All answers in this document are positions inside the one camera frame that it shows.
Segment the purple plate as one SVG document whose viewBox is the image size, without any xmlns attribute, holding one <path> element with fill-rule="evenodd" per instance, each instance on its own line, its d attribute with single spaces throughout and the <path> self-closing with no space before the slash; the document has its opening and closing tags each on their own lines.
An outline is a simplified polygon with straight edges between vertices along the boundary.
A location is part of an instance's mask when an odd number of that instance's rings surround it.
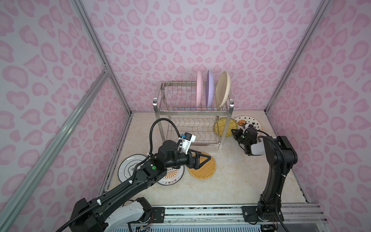
<svg viewBox="0 0 371 232">
<path fill-rule="evenodd" d="M 206 106 L 211 108 L 214 100 L 214 74 L 209 70 L 206 78 Z"/>
</svg>

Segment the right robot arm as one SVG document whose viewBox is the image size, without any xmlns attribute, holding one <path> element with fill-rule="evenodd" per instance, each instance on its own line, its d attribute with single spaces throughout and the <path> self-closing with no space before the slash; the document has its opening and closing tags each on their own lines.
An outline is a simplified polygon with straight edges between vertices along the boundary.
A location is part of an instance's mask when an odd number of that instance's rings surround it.
<svg viewBox="0 0 371 232">
<path fill-rule="evenodd" d="M 265 155 L 269 164 L 267 184 L 256 207 L 242 207 L 244 221 L 252 225 L 277 220 L 283 224 L 281 195 L 286 177 L 298 162 L 297 153 L 286 136 L 272 137 L 248 125 L 245 130 L 231 129 L 233 138 L 248 156 Z"/>
</svg>

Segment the green yellow woven plate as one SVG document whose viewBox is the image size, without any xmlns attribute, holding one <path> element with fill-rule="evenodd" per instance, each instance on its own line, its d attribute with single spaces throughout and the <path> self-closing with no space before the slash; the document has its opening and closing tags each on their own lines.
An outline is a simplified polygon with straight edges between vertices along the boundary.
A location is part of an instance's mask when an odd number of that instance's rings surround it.
<svg viewBox="0 0 371 232">
<path fill-rule="evenodd" d="M 216 135 L 219 135 L 221 137 L 224 134 L 224 129 L 225 129 L 226 122 L 227 122 L 227 118 L 220 118 L 214 124 L 213 131 Z M 236 121 L 234 121 L 233 119 L 231 119 L 230 122 L 229 122 L 228 129 L 227 129 L 227 132 L 226 132 L 226 137 L 231 137 L 232 136 L 232 131 L 231 131 L 232 129 L 234 129 L 234 130 L 238 129 L 238 125 L 237 125 Z"/>
</svg>

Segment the cream beige plate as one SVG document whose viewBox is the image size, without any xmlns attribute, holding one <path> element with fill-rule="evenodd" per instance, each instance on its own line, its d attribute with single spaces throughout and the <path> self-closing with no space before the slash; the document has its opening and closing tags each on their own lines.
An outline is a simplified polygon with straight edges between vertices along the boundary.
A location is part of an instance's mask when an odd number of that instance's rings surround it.
<svg viewBox="0 0 371 232">
<path fill-rule="evenodd" d="M 217 108 L 222 108 L 226 103 L 231 89 L 231 77 L 228 72 L 224 71 L 216 85 L 215 102 Z"/>
</svg>

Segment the pink plate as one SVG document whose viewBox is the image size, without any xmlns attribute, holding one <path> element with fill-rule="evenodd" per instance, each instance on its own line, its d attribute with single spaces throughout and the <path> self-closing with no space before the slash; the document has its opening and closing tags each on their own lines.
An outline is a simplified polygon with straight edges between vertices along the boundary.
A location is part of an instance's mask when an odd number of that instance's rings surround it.
<svg viewBox="0 0 371 232">
<path fill-rule="evenodd" d="M 196 107 L 201 106 L 203 96 L 203 76 L 200 70 L 197 70 L 197 80 L 196 80 Z"/>
</svg>

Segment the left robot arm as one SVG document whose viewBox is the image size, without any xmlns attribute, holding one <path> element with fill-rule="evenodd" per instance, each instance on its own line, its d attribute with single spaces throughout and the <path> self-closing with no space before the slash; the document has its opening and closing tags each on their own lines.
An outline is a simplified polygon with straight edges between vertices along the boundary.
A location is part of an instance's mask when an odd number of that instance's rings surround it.
<svg viewBox="0 0 371 232">
<path fill-rule="evenodd" d="M 169 168 L 186 166 L 198 170 L 210 160 L 209 155 L 192 149 L 184 152 L 179 143 L 167 140 L 155 155 L 135 166 L 129 179 L 89 202 L 86 199 L 77 202 L 71 219 L 58 231 L 70 228 L 73 232 L 107 232 L 111 229 L 109 217 L 133 196 L 163 179 Z"/>
</svg>

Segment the white star cartoon plate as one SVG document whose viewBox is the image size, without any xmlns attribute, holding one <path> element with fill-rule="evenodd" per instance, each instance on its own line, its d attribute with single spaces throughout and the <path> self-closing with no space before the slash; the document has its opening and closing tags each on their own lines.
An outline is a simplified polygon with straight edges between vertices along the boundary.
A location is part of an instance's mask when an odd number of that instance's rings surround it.
<svg viewBox="0 0 371 232">
<path fill-rule="evenodd" d="M 262 124 L 252 116 L 238 116 L 234 118 L 238 129 L 245 130 L 249 125 L 252 125 L 257 130 L 262 130 Z"/>
</svg>

